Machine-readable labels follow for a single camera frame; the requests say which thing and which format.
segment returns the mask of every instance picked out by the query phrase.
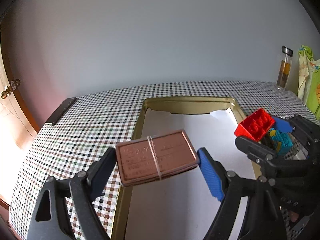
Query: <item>metal tray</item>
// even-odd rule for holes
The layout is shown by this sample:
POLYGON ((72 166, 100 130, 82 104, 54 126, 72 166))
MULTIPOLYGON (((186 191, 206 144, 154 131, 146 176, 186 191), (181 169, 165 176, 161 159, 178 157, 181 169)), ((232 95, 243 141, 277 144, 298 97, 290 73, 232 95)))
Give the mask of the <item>metal tray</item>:
MULTIPOLYGON (((145 114, 148 108, 156 111, 166 111, 172 114, 208 114, 216 110, 230 108, 239 123, 246 118, 242 109, 233 98, 215 97, 164 97, 147 98, 142 104, 132 140, 140 139, 144 124, 145 114)), ((261 175, 260 167, 252 162, 255 177, 261 175)), ((123 240, 131 201, 132 187, 120 187, 116 211, 112 228, 112 240, 123 240)))

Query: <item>white paper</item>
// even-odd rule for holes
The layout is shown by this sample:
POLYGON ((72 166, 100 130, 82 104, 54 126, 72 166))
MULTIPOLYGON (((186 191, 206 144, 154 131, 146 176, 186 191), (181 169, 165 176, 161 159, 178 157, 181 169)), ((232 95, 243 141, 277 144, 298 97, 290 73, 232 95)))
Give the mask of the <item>white paper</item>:
MULTIPOLYGON (((231 110, 183 115, 148 110, 142 137, 184 129, 195 150, 205 147, 226 170, 255 179, 251 161, 235 146, 237 127, 231 110)), ((241 199, 229 239, 237 239, 247 197, 241 199)), ((220 202, 211 196, 200 168, 163 181, 133 187, 126 240, 202 240, 220 202)))

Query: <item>wooden door frame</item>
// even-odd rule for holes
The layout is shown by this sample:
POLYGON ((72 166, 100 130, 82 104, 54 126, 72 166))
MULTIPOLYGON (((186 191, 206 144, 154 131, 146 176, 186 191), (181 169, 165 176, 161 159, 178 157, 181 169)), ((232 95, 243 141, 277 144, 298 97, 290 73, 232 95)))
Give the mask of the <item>wooden door frame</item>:
MULTIPOLYGON (((11 70, 11 66, 10 66, 10 60, 9 60, 9 53, 8 53, 8 46, 6 46, 8 44, 8 35, 6 35, 8 32, 6 30, 6 24, 1 24, 0 23, 0 49, 1 49, 1 54, 2 54, 2 60, 3 60, 3 64, 4 64, 4 70, 7 74, 8 80, 15 80, 12 70, 11 70)), ((40 127, 37 124, 36 120, 33 118, 30 110, 28 109, 25 101, 22 98, 22 95, 19 91, 19 88, 17 88, 16 90, 13 91, 13 94, 22 110, 22 112, 24 113, 24 115, 26 116, 26 118, 28 119, 29 123, 31 124, 31 126, 33 127, 33 129, 39 133, 40 131, 40 127)))
POLYGON ((0 195, 0 206, 4 207, 6 210, 9 210, 9 204, 7 202, 5 202, 4 200, 2 200, 1 198, 2 196, 0 195))

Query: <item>checkered tablecloth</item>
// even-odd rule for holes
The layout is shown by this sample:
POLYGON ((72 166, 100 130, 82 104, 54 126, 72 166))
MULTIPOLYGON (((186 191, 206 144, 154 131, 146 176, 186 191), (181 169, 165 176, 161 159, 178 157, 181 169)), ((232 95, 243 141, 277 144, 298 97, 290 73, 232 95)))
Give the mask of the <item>checkered tablecloth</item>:
MULTIPOLYGON (((315 116, 290 91, 276 90, 274 83, 247 81, 202 81, 155 84, 110 90, 80 97, 54 126, 44 126, 33 142, 20 169, 10 205, 10 223, 24 240, 31 215, 45 179, 66 179, 99 160, 108 147, 130 140, 143 100, 167 96, 235 98, 245 114, 260 107, 285 117, 300 114, 316 122, 315 116)), ((120 186, 115 167, 103 194, 93 204, 111 235, 120 186)), ((71 225, 84 239, 72 199, 67 198, 71 225)))

